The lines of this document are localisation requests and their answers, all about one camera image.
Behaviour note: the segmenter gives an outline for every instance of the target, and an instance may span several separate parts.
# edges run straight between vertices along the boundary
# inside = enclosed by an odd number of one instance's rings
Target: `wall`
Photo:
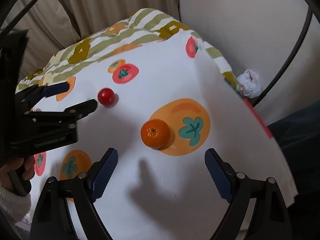
[[[300,34],[304,0],[180,0],[183,23],[218,48],[236,75],[256,71],[265,88]],[[267,124],[320,99],[320,25],[313,17],[300,51],[256,106]]]

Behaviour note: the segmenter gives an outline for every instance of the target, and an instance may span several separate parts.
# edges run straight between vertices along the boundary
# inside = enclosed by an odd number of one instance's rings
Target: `blue rubber fingertip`
[[[207,166],[207,169],[215,183],[221,198],[227,200],[228,203],[231,203],[233,196],[231,194],[231,184],[224,171],[210,152],[207,150],[204,154],[204,162]]]
[[[113,171],[118,163],[118,152],[113,149],[108,159],[103,164],[102,168],[98,172],[95,179],[92,181],[92,194],[91,199],[95,202],[98,198],[101,198],[104,190],[111,178]]]

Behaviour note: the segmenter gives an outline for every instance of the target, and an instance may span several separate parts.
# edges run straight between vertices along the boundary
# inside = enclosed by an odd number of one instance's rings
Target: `red tomato print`
[[[38,176],[41,176],[45,168],[46,152],[38,153],[35,155],[35,171]]]
[[[117,84],[125,84],[138,75],[139,69],[133,64],[124,64],[112,74],[112,80]]]
[[[196,45],[195,40],[190,37],[190,39],[187,41],[186,44],[186,52],[189,57],[194,58],[196,56],[196,52],[198,50],[198,47]]]

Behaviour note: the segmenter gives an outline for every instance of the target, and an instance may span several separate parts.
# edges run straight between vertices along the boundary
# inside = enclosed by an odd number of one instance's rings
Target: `blue gripper pad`
[[[100,161],[92,164],[88,171],[88,188],[91,190],[90,198],[94,203],[101,198],[118,164],[118,152],[109,148]]]
[[[227,200],[228,203],[231,203],[233,200],[231,182],[227,177],[228,174],[223,169],[223,161],[214,149],[208,149],[204,154],[204,162],[220,196]]]

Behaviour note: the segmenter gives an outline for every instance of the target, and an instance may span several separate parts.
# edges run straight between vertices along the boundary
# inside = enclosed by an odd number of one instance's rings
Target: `human hand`
[[[13,192],[13,186],[9,179],[8,172],[14,171],[22,165],[25,169],[25,172],[22,174],[23,179],[32,179],[35,175],[35,158],[33,156],[29,156],[26,159],[16,158],[0,168],[0,186]]]

